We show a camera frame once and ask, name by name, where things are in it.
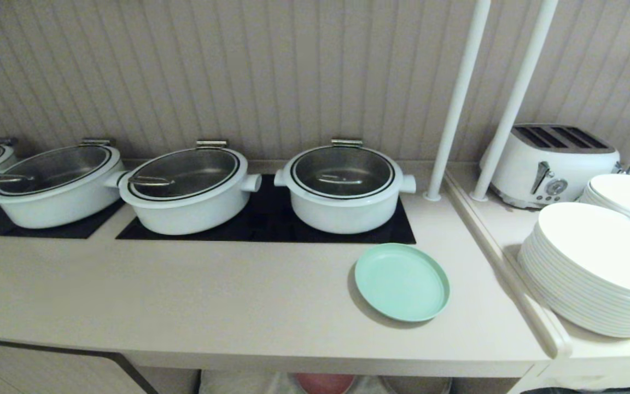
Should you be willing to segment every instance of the lid hinge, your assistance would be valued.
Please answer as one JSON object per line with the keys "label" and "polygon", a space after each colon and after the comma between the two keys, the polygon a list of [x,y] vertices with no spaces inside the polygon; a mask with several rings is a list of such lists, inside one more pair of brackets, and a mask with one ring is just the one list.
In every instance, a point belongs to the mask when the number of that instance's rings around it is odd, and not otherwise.
{"label": "lid hinge", "polygon": [[0,137],[0,146],[7,145],[8,147],[13,147],[18,143],[18,138],[16,137]]}
{"label": "lid hinge", "polygon": [[227,147],[228,147],[227,140],[197,140],[196,141],[196,149],[202,149],[202,148],[224,149]]}
{"label": "lid hinge", "polygon": [[84,137],[80,147],[112,147],[114,145],[115,138]]}
{"label": "lid hinge", "polygon": [[354,147],[360,148],[363,147],[362,140],[349,140],[347,138],[332,138],[333,147]]}

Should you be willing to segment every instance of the lid handle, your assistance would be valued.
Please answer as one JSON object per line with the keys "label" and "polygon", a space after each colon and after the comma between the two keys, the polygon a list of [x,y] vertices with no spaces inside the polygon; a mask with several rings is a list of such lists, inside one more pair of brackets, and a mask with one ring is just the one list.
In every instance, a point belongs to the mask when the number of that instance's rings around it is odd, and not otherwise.
{"label": "lid handle", "polygon": [[345,177],[340,177],[339,175],[331,174],[322,174],[317,177],[317,180],[331,184],[363,184],[363,181],[360,179],[347,179]]}
{"label": "lid handle", "polygon": [[332,145],[334,147],[363,147],[362,140],[348,140],[347,138],[332,138]]}
{"label": "lid handle", "polygon": [[112,147],[115,145],[115,138],[82,138],[81,147]]}
{"label": "lid handle", "polygon": [[218,148],[225,149],[228,147],[227,140],[197,140],[196,149],[201,148]]}
{"label": "lid handle", "polygon": [[0,146],[7,145],[8,147],[13,147],[18,144],[18,138],[16,137],[0,137]]}
{"label": "lid handle", "polygon": [[32,175],[20,175],[20,174],[3,174],[0,172],[0,182],[8,183],[8,182],[21,182],[21,181],[32,181],[36,179]]}
{"label": "lid handle", "polygon": [[132,183],[138,186],[170,186],[175,183],[173,180],[169,180],[161,177],[143,177],[135,176],[128,179],[128,183]]}

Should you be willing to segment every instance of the red bowl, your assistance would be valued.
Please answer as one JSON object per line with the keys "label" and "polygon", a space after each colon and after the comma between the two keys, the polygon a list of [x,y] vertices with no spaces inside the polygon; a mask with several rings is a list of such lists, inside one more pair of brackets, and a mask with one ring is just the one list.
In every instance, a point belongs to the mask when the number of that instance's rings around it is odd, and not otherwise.
{"label": "red bowl", "polygon": [[295,374],[295,380],[308,394],[344,394],[352,386],[354,377],[339,374]]}

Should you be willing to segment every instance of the white toaster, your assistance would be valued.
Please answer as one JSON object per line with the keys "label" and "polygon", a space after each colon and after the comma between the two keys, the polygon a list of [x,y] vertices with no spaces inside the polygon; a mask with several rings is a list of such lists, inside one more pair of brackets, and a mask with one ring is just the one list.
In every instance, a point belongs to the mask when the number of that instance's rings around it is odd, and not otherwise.
{"label": "white toaster", "polygon": [[520,208],[575,201],[592,177],[618,172],[619,159],[610,144],[576,127],[516,124],[490,188],[504,202]]}

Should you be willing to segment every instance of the toaster lever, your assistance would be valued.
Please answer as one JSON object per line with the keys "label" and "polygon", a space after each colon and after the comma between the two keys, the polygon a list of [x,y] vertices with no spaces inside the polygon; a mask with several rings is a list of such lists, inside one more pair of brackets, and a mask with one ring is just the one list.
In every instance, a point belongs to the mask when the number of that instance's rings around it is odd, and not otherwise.
{"label": "toaster lever", "polygon": [[541,182],[543,182],[549,172],[551,172],[551,168],[548,166],[547,161],[542,161],[538,164],[536,179],[534,180],[534,185],[532,186],[532,194],[536,194],[536,190],[538,190],[538,187],[541,186]]}

